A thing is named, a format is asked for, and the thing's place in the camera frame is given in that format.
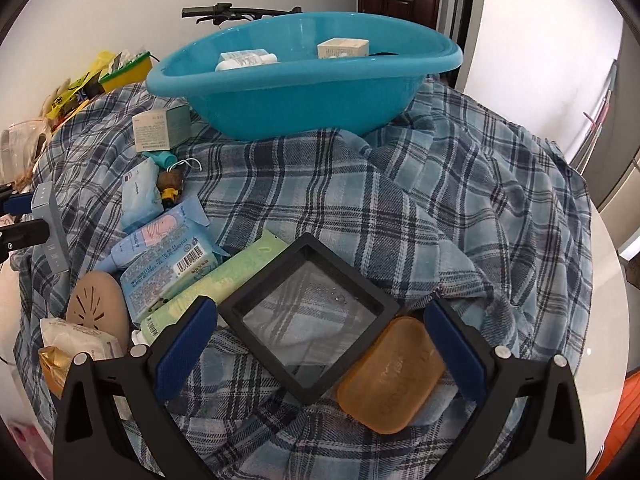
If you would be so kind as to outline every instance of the orange soap dish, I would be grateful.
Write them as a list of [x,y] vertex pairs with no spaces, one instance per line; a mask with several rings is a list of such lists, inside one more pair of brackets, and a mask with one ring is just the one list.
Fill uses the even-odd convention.
[[397,317],[338,387],[345,413],[380,434],[403,430],[445,370],[420,320]]

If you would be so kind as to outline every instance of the blue plastic basin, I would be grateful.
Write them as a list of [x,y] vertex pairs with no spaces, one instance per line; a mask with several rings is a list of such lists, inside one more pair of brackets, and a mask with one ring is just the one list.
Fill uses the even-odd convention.
[[[331,38],[369,40],[398,56],[318,59]],[[280,63],[215,72],[220,53],[263,48]],[[453,70],[462,51],[416,23],[353,12],[305,12],[228,28],[171,54],[148,90],[184,97],[217,130],[257,140],[316,128],[363,135],[405,110],[427,74]]]

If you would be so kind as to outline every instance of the blue wet wipes package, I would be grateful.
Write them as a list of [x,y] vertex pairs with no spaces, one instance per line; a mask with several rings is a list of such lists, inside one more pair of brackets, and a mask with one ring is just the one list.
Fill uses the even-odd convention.
[[209,231],[191,220],[137,258],[120,278],[133,323],[209,274],[228,254],[210,241]]
[[164,212],[156,182],[160,168],[146,158],[122,178],[122,230],[130,235]]

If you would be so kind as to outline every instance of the clear plastic bag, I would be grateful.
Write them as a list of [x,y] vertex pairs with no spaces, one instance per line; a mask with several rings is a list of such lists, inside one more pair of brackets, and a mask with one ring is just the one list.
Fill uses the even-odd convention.
[[31,181],[36,159],[51,140],[46,119],[13,124],[0,134],[0,184],[22,189]]

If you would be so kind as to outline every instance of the black square frame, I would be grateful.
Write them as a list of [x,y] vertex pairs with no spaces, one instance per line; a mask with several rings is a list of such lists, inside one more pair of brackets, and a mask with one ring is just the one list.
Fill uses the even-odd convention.
[[[358,298],[367,310],[375,314],[376,319],[314,384],[305,388],[251,332],[243,318],[306,261],[312,261]],[[218,311],[254,357],[288,392],[302,404],[313,404],[362,357],[396,316],[399,308],[387,293],[364,278],[313,235],[306,233],[223,301]]]

